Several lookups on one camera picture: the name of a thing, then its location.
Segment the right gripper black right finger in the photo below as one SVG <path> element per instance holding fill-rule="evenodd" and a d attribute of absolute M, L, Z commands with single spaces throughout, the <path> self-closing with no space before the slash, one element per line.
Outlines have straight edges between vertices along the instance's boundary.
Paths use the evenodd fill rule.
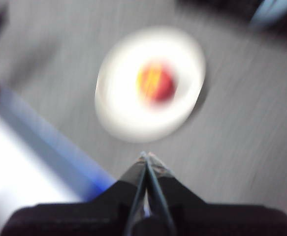
<path fill-rule="evenodd" d="M 150 212 L 177 236 L 287 236 L 287 215 L 259 205 L 217 204 L 201 199 L 152 153 L 146 164 Z"/>

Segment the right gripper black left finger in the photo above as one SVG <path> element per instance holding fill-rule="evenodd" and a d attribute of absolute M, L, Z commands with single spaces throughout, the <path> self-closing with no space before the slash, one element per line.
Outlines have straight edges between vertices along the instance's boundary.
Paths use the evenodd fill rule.
<path fill-rule="evenodd" d="M 120 236 L 139 201 L 147 154 L 107 190 L 84 203 L 38 204 L 15 211 L 4 236 Z"/>

